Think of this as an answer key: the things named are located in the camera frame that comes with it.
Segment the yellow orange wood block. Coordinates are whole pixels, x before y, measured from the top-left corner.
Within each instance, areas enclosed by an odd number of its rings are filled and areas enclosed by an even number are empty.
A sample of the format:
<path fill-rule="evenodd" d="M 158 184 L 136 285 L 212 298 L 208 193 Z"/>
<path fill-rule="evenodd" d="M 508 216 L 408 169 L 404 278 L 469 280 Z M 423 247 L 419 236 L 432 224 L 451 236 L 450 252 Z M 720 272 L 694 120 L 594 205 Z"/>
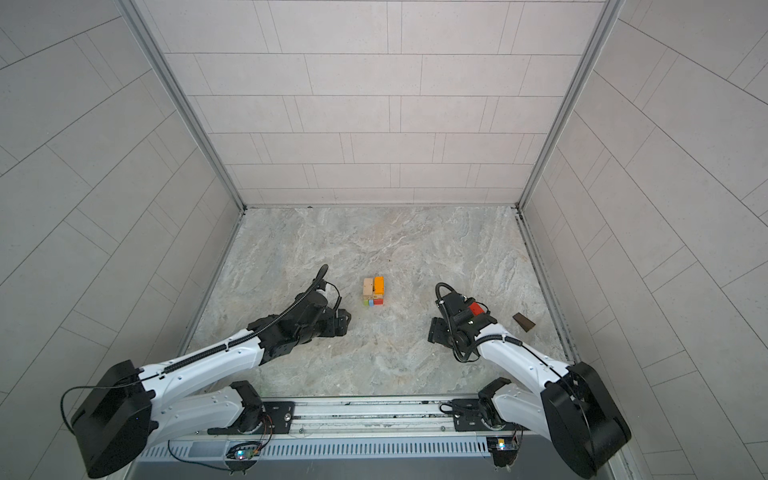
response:
<path fill-rule="evenodd" d="M 375 298 L 382 298 L 385 294 L 385 280 L 383 276 L 377 276 L 373 279 L 373 295 Z"/>

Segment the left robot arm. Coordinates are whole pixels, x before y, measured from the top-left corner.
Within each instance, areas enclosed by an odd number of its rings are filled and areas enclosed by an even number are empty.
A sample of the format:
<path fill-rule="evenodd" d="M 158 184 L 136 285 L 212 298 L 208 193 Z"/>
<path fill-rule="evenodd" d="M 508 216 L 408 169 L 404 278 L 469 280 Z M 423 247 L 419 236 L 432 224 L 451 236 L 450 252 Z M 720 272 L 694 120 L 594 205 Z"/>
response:
<path fill-rule="evenodd" d="M 324 290 L 300 293 L 282 313 L 251 322 L 214 345 L 165 362 L 110 367 L 68 422 L 92 479 L 117 472 L 146 448 L 187 434 L 266 434 L 274 430 L 247 381 L 203 388 L 290 353 L 315 337 L 346 334 L 351 314 L 330 304 Z"/>

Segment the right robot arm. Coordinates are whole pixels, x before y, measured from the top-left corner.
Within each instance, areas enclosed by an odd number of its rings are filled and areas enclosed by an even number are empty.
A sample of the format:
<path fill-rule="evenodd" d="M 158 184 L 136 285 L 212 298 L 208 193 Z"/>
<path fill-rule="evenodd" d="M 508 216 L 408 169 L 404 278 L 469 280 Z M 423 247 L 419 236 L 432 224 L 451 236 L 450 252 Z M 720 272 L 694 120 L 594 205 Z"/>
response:
<path fill-rule="evenodd" d="M 440 282 L 435 287 L 439 316 L 428 340 L 447 347 L 462 364 L 489 361 L 505 371 L 478 393 L 473 406 L 442 405 L 455 419 L 503 431 L 516 427 L 546 439 L 579 477 L 590 479 L 632 438 L 597 371 L 585 362 L 552 359 L 514 336 L 482 302 Z"/>

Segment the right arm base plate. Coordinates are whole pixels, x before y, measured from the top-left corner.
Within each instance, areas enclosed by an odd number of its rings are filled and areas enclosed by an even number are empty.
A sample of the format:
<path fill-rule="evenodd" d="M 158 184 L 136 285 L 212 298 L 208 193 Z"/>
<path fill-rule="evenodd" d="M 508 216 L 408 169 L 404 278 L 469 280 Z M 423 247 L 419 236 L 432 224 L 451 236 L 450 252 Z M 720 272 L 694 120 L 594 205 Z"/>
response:
<path fill-rule="evenodd" d="M 527 431 L 516 423 L 492 419 L 490 408 L 478 398 L 452 399 L 441 403 L 439 410 L 453 419 L 458 432 Z"/>

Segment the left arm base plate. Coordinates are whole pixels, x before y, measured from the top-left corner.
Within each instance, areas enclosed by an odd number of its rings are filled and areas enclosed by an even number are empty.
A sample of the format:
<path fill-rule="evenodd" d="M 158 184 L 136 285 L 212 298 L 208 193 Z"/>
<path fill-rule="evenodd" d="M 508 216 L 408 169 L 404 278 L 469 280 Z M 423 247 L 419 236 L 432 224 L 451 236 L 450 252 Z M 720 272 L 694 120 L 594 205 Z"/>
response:
<path fill-rule="evenodd" d="M 227 427 L 210 428 L 208 435 L 270 435 L 287 434 L 295 409 L 294 402 L 266 402 L 259 407 L 248 406 Z"/>

